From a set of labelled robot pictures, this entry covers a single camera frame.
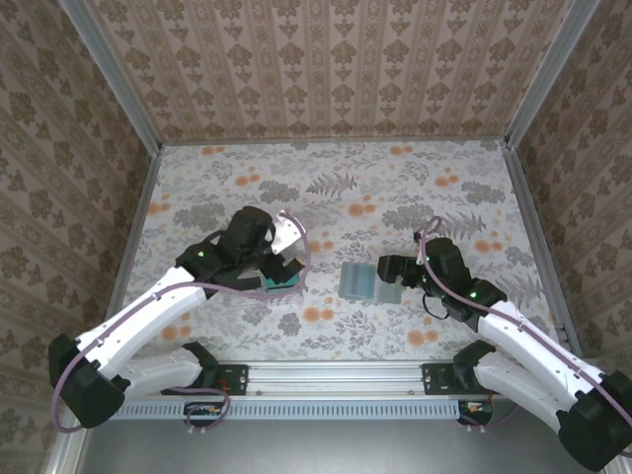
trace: floral wallpaper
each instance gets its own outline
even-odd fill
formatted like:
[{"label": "floral wallpaper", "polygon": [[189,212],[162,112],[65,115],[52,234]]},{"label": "floral wallpaper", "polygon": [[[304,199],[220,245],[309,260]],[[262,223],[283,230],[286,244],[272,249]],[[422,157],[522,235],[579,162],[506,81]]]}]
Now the floral wallpaper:
[{"label": "floral wallpaper", "polygon": [[54,440],[46,350],[103,318],[148,156],[56,1],[0,1],[0,472]]},{"label": "floral wallpaper", "polygon": [[[307,293],[274,303],[214,296],[143,355],[197,340],[224,360],[452,358],[474,333],[426,314],[418,291],[407,289],[401,304],[347,301],[338,292],[343,262],[416,255],[412,233],[434,214],[473,274],[555,337],[496,141],[166,147],[126,303],[248,204],[284,208],[306,226],[314,266]],[[303,255],[299,247],[294,255]]]},{"label": "floral wallpaper", "polygon": [[632,4],[602,1],[519,144],[588,356],[632,374]]},{"label": "floral wallpaper", "polygon": [[166,142],[504,134],[571,0],[88,0]]}]

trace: patterned wall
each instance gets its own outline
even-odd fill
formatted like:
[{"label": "patterned wall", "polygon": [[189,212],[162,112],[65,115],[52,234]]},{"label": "patterned wall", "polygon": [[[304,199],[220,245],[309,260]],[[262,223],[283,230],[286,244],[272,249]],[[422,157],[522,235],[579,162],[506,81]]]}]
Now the patterned wall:
[{"label": "patterned wall", "polygon": [[581,341],[632,371],[632,2],[600,2],[519,145]]},{"label": "patterned wall", "polygon": [[571,0],[89,0],[170,142],[502,134]]},{"label": "patterned wall", "polygon": [[46,348],[105,313],[148,157],[55,1],[0,2],[0,472],[53,440]]}]

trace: floral tablecloth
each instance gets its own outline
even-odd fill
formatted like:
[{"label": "floral tablecloth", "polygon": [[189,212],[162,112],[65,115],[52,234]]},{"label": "floral tablecloth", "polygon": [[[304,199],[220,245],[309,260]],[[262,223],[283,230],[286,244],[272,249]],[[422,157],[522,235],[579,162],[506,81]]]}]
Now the floral tablecloth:
[{"label": "floral tablecloth", "polygon": [[215,296],[142,354],[197,340],[223,360],[451,358],[474,334],[425,314],[417,290],[407,289],[401,304],[338,295],[343,262],[415,255],[412,232],[434,214],[472,274],[494,282],[555,337],[500,142],[166,147],[126,302],[248,204],[271,214],[284,208],[306,226],[314,266],[308,292],[273,304]]}]

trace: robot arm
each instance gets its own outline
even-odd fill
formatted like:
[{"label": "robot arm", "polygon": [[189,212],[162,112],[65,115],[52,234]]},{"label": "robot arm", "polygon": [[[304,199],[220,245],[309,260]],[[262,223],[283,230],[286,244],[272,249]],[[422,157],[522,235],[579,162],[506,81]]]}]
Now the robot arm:
[{"label": "robot arm", "polygon": [[[170,355],[130,359],[183,312],[203,304],[216,293],[214,289],[188,283],[212,283],[245,290],[261,286],[261,280],[258,277],[240,279],[244,272],[259,271],[275,283],[297,275],[303,265],[296,259],[286,264],[281,252],[294,244],[304,229],[298,229],[284,216],[280,212],[273,219],[258,208],[242,208],[226,230],[190,246],[176,259],[174,267],[111,319],[74,341],[62,334],[50,343],[50,383],[55,387],[62,373],[69,371],[61,398],[83,427],[92,428],[107,420],[125,398],[194,382],[206,387],[213,382],[211,375],[217,370],[217,361],[197,343],[186,344]],[[181,287],[158,296],[161,290],[174,285]],[[136,313],[129,317],[134,309]],[[116,326],[122,318],[128,317]],[[74,368],[66,369],[91,346],[94,348],[78,360]]]},{"label": "robot arm", "polygon": [[[477,341],[454,357],[454,372],[464,388],[482,387],[514,400],[555,431],[569,453],[594,471],[632,443],[632,381],[628,377],[618,371],[606,375],[551,340],[492,283],[472,277],[451,240],[430,240],[426,255],[426,260],[381,257],[377,272],[383,281],[395,282],[400,277],[403,285],[421,287],[426,296],[440,298],[452,319],[493,344]],[[427,266],[451,292],[433,280]],[[478,308],[465,300],[478,303]],[[479,309],[483,307],[492,312]],[[495,312],[510,316],[515,324]],[[598,389],[585,377],[595,381]],[[627,419],[602,392],[627,412]]]}]

